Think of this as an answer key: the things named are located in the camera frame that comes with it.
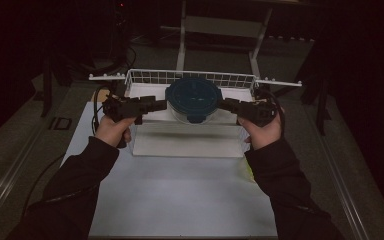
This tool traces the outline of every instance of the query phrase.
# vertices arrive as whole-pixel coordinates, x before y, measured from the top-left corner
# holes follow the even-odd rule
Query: dark blue lid
[[[221,90],[204,78],[178,79],[165,93],[173,109],[186,115],[190,123],[202,123],[217,110],[217,101],[223,99]]]

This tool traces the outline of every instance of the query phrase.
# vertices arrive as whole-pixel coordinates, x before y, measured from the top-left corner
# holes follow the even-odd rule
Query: black jacket
[[[90,137],[85,150],[69,157],[47,184],[43,200],[83,191],[77,197],[31,207],[7,239],[87,239],[99,184],[119,151]],[[260,188],[270,197],[279,239],[343,239],[310,198],[310,183],[285,140],[246,153]]]

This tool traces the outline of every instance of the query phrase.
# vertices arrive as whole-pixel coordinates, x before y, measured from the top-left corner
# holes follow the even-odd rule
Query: hand
[[[251,143],[254,150],[276,142],[280,139],[282,133],[279,113],[277,113],[273,121],[261,128],[244,118],[238,117],[238,122],[249,133],[250,136],[245,139],[245,142]]]
[[[101,118],[95,137],[113,147],[117,147],[122,136],[124,136],[124,140],[128,143],[132,140],[129,126],[135,119],[136,118],[126,118],[115,123],[110,117],[105,115]]]

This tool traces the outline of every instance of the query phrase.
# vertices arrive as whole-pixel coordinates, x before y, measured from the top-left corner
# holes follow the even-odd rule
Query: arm
[[[36,204],[12,230],[7,239],[87,239],[95,213],[99,184],[109,174],[119,151],[115,148],[134,119],[114,123],[103,117],[95,137],[85,150],[70,156],[46,185],[40,203],[81,192],[76,197],[52,204]]]
[[[289,144],[281,137],[280,119],[259,128],[239,119],[255,150],[245,153],[258,186],[269,197],[279,239],[344,239],[330,215],[311,199],[311,185]]]

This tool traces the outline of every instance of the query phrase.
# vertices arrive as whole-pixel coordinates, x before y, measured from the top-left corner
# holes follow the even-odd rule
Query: white surface
[[[165,99],[169,84],[133,83],[129,97],[155,96]],[[248,89],[221,88],[223,98],[251,101]],[[133,155],[171,157],[243,157],[240,127],[236,115],[217,110],[202,125],[184,124],[176,120],[168,104],[167,110],[143,116],[143,125],[134,134]]]
[[[91,118],[88,103],[66,157],[87,145]],[[90,236],[276,236],[269,198],[246,176],[243,160],[134,157],[123,149],[101,184]]]

